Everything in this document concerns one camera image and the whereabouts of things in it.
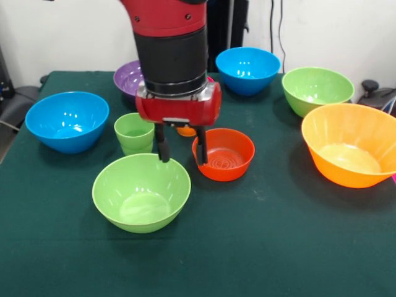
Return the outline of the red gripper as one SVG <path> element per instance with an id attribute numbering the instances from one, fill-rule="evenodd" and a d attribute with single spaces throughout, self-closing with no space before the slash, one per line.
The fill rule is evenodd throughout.
<path id="1" fill-rule="evenodd" d="M 156 123 L 158 157 L 163 163 L 170 160 L 170 148 L 164 134 L 163 123 L 196 126 L 197 164 L 204 165 L 208 162 L 204 126 L 213 125 L 220 114 L 222 90 L 218 82 L 207 82 L 202 91 L 178 98 L 156 97 L 148 92 L 143 82 L 140 82 L 135 103 L 137 111 L 144 120 Z"/>

